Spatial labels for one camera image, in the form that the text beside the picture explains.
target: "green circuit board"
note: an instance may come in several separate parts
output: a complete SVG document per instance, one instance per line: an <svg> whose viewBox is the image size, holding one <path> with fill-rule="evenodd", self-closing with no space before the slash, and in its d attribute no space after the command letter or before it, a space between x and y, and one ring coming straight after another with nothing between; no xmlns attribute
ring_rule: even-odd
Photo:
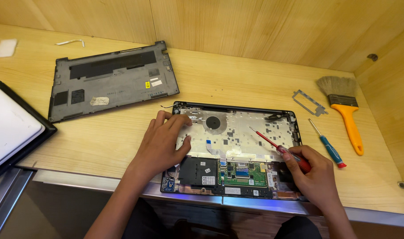
<svg viewBox="0 0 404 239"><path fill-rule="evenodd" d="M247 163L245 166L228 162L226 168L218 167L219 185L221 185L222 176L224 177L224 185L267 187L265 170L262 170L260 163L257 162Z"/></svg>

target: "screwdriver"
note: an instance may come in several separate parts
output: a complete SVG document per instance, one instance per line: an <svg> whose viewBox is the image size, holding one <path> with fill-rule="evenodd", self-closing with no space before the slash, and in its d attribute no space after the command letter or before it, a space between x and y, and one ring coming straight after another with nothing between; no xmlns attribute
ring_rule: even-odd
<svg viewBox="0 0 404 239"><path fill-rule="evenodd" d="M306 174L309 173L311 171L311 165L308 163L308 161L292 152L289 151L289 149L286 149L285 147L281 146L281 145L277 145L275 143L273 143L273 141L269 140L267 137L263 136L263 134L261 134L260 132L256 131L254 128L250 127L253 131L255 131L255 133L257 133L257 135L261 136L263 139L265 139L268 143L270 143L271 145L273 145L274 147L276 147L276 151L280 153L280 155L283 155L284 153L288 153L290 155L292 155L296 162L298 162L298 165L301 169L301 171Z"/></svg>
<svg viewBox="0 0 404 239"><path fill-rule="evenodd" d="M317 131L318 135L320 135L320 140L323 142L324 146L326 146L327 152L329 152L329 155L332 157L332 159L336 162L338 168L344 168L346 167L346 164L343 163L342 159L340 158L339 154L337 153L336 149L333 148L333 146L329 143L329 141L326 139L324 135L318 131L317 127L315 127L314 123L311 121L311 119L308 119L309 122L311 122L312 126L314 126L315 130Z"/></svg>

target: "red screwdriver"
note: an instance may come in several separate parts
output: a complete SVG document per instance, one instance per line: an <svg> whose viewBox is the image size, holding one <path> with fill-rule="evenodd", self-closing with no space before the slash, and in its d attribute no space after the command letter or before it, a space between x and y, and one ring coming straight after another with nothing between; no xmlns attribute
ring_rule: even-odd
<svg viewBox="0 0 404 239"><path fill-rule="evenodd" d="M309 173L309 171L311 171L311 165L308 163L308 161L306 159L290 152L289 149L286 149L285 147L283 147L281 145L277 145L277 144L273 143L273 141L271 141L267 137L263 136L260 132L256 131L254 128L252 128L250 126L249 126L249 128L251 128L253 131L255 131L257 133L257 135L261 136L263 139L265 139L271 145L276 147L276 151L279 152L280 155L283 155L284 153L288 153L288 154L292 155L295 158L296 162L298 162L298 165L304 174Z"/></svg>

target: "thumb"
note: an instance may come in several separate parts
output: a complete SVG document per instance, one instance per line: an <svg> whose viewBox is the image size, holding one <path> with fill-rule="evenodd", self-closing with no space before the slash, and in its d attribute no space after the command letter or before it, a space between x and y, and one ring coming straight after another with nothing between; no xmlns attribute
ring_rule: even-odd
<svg viewBox="0 0 404 239"><path fill-rule="evenodd" d="M192 146L190 145L191 139L192 139L192 137L190 135L184 139L183 145L181 145L181 147L175 153L177 160L181 161L186 156L186 154L190 151L190 149L192 148Z"/></svg>
<svg viewBox="0 0 404 239"><path fill-rule="evenodd" d="M299 168L298 162L295 160L295 158L288 153L284 153L282 157L287 165L287 168L292 173L293 179L295 181L302 180L305 177L305 175Z"/></svg>

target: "wooden desk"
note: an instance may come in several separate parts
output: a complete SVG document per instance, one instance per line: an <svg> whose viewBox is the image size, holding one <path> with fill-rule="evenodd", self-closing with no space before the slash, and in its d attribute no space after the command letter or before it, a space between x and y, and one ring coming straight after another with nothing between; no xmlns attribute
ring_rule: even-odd
<svg viewBox="0 0 404 239"><path fill-rule="evenodd" d="M0 25L0 40L18 39L13 57L0 58L0 80L43 116L47 115L56 58L78 58L144 46L143 44ZM72 39L64 46L55 43ZM354 77L353 73L297 66L169 48L180 94L122 106L59 124L59 131L19 165L121 178L133 159L149 121L160 105L175 100L294 111L304 144L328 157L308 122L311 117L348 167L335 167L344 206L404 213L401 176L361 92L354 113L365 154L358 156L348 139L341 115L328 107L315 80L326 75ZM326 106L328 115L315 117L295 103L303 90Z"/></svg>

